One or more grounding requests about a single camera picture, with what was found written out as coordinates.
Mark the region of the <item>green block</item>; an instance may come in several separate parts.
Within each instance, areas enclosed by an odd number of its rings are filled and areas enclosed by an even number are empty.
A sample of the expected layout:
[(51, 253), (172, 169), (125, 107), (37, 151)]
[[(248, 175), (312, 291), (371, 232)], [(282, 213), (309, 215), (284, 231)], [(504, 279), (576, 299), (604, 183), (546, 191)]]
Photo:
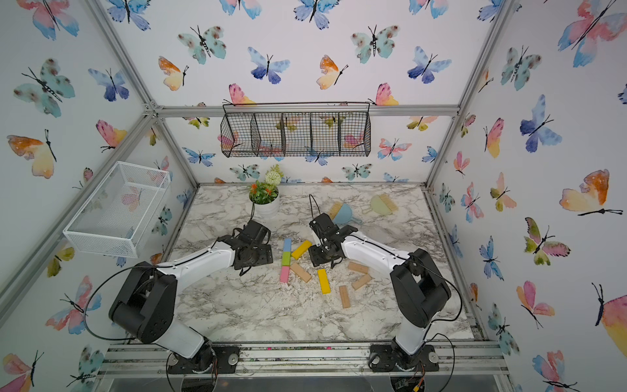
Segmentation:
[(282, 253), (282, 266), (289, 267), (291, 265), (292, 254), (290, 252)]

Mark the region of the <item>blue block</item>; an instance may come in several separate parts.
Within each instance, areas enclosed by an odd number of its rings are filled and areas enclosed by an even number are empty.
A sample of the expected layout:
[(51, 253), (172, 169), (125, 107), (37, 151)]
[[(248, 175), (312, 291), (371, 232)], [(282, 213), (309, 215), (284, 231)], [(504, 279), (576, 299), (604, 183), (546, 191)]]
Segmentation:
[(290, 238), (286, 238), (283, 241), (283, 248), (282, 251), (284, 253), (291, 253), (292, 252), (292, 240)]

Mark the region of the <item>yellow block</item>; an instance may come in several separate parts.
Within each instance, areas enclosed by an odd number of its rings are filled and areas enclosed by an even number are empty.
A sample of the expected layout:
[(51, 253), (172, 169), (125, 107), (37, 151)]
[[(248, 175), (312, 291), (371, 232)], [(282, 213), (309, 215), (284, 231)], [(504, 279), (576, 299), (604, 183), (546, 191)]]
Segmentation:
[(292, 258), (299, 260), (305, 255), (312, 245), (313, 243), (311, 243), (310, 240), (305, 240), (296, 250), (292, 252)]
[(331, 285), (330, 282), (328, 280), (328, 274), (325, 271), (325, 269), (318, 269), (317, 270), (317, 274), (318, 274), (318, 281), (320, 284), (320, 288), (321, 288), (321, 293), (323, 295), (328, 295), (331, 293)]

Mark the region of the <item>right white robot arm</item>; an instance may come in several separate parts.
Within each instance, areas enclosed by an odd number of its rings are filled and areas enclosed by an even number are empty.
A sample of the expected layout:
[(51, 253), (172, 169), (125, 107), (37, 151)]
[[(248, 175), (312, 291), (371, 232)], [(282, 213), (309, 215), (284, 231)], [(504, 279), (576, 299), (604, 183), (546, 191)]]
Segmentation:
[(367, 366), (372, 372), (437, 372), (427, 334), (452, 292), (431, 255), (420, 248), (411, 253), (392, 248), (351, 225), (341, 228), (326, 213), (313, 218), (310, 229), (317, 240), (309, 249), (314, 266), (349, 259), (387, 275), (392, 283), (403, 320), (391, 343), (370, 346)]

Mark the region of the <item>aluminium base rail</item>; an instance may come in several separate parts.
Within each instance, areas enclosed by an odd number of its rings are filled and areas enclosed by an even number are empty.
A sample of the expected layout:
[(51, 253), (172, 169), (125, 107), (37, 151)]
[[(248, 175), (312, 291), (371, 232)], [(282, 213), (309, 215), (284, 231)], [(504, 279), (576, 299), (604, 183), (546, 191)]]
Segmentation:
[[(219, 377), (385, 376), (434, 374), (507, 376), (501, 349), (490, 341), (432, 341), (414, 366), (397, 364), (383, 341), (215, 344)], [(116, 345), (108, 349), (101, 377), (182, 377), (183, 364), (164, 349)]]

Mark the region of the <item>white pot with plant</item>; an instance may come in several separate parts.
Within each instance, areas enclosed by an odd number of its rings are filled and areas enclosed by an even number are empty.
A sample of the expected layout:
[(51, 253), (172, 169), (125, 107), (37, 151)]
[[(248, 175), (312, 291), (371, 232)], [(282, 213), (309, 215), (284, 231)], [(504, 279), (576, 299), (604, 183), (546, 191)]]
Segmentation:
[(249, 199), (252, 203), (252, 218), (270, 219), (279, 213), (279, 186), (283, 176), (280, 166), (275, 164), (266, 172), (262, 181), (251, 185)]

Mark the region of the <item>white mesh wall basket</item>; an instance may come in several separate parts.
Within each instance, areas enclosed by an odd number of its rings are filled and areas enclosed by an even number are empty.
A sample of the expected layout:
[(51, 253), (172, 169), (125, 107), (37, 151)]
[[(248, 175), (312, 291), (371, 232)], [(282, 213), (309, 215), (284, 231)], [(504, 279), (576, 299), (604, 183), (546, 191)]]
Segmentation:
[(138, 258), (170, 184), (168, 171), (118, 161), (71, 218), (63, 235), (79, 252)]

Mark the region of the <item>wooden block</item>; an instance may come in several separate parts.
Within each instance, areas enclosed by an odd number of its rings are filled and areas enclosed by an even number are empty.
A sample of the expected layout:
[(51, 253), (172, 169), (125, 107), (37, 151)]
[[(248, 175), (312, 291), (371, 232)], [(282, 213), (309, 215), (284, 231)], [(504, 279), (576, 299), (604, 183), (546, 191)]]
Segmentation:
[(369, 268), (367, 266), (361, 265), (361, 264), (353, 262), (353, 261), (351, 261), (348, 264), (348, 270), (357, 272), (359, 274), (368, 274), (369, 273)]
[(339, 287), (339, 294), (341, 298), (341, 305), (344, 309), (349, 309), (351, 307), (351, 302), (349, 298), (349, 291), (345, 285), (341, 285)]
[(352, 282), (351, 286), (354, 289), (354, 291), (357, 291), (361, 289), (362, 287), (364, 287), (366, 284), (370, 283), (371, 281), (372, 281), (372, 276), (370, 276), (370, 274), (364, 274), (357, 281)]
[(310, 282), (312, 279), (312, 275), (297, 263), (291, 264), (290, 270), (305, 283)]

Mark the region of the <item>pink block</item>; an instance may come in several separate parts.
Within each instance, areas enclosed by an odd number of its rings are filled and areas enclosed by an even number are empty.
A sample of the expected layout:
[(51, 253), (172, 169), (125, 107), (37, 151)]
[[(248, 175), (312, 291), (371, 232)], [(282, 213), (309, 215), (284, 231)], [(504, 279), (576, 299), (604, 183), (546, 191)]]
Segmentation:
[(289, 266), (282, 266), (281, 267), (281, 274), (280, 274), (280, 283), (281, 284), (288, 284), (289, 283), (289, 276), (290, 276), (290, 267)]

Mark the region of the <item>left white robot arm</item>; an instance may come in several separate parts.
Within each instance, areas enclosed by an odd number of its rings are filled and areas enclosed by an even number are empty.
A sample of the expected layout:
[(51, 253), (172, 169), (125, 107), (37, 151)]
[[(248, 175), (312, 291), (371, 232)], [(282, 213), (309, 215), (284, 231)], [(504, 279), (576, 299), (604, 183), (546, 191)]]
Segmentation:
[(132, 267), (109, 310), (109, 318), (133, 338), (173, 353), (187, 373), (218, 370), (211, 341), (176, 318), (176, 302), (199, 280), (233, 268), (246, 274), (273, 262), (270, 230), (251, 220), (243, 228), (218, 238), (213, 245), (173, 262)]

